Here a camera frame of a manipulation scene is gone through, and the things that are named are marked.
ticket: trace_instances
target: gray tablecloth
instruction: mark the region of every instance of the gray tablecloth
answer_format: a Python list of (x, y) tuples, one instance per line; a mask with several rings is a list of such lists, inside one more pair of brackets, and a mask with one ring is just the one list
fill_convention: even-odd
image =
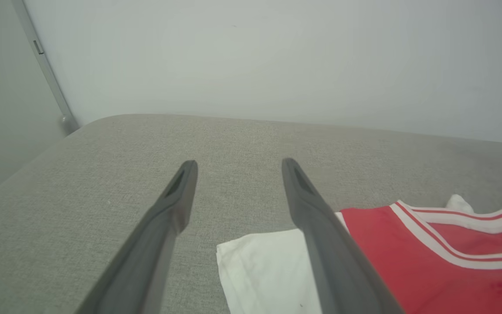
[(186, 159), (199, 163), (163, 313), (227, 313), (216, 245), (294, 228), (281, 159), (333, 209), (402, 199), (502, 208), (502, 143), (355, 128), (170, 115), (90, 123), (0, 186), (0, 313), (73, 312)]

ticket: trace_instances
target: clothing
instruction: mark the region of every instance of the clothing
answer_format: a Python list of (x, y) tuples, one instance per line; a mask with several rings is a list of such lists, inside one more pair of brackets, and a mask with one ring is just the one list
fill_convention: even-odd
[[(406, 313), (502, 313), (502, 210), (476, 215), (401, 201), (336, 216)], [(321, 313), (303, 234), (217, 247), (232, 314)]]

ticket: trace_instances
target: white wall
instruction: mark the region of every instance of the white wall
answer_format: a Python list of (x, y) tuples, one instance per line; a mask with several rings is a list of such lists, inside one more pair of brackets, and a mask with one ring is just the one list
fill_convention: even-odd
[(64, 137), (60, 116), (11, 2), (0, 0), (0, 183)]
[(179, 113), (502, 141), (502, 1), (26, 5), (80, 123)]

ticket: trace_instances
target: white cloth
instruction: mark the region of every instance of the white cloth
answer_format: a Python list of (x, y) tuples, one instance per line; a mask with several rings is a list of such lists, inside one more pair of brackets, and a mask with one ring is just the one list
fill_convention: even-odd
[[(452, 195), (447, 208), (473, 212), (459, 195)], [(250, 234), (219, 244), (217, 263), (231, 314), (322, 313), (299, 229)]]

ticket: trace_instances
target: neckline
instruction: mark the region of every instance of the neckline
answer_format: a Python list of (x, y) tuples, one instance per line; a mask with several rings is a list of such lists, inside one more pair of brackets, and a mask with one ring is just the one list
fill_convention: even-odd
[(390, 208), (422, 244), (447, 262), (477, 270), (502, 269), (502, 253), (464, 254), (452, 248), (429, 224), (448, 223), (488, 234), (497, 234), (502, 232), (502, 209), (490, 214), (468, 214), (447, 208), (410, 207), (403, 201), (397, 201)]

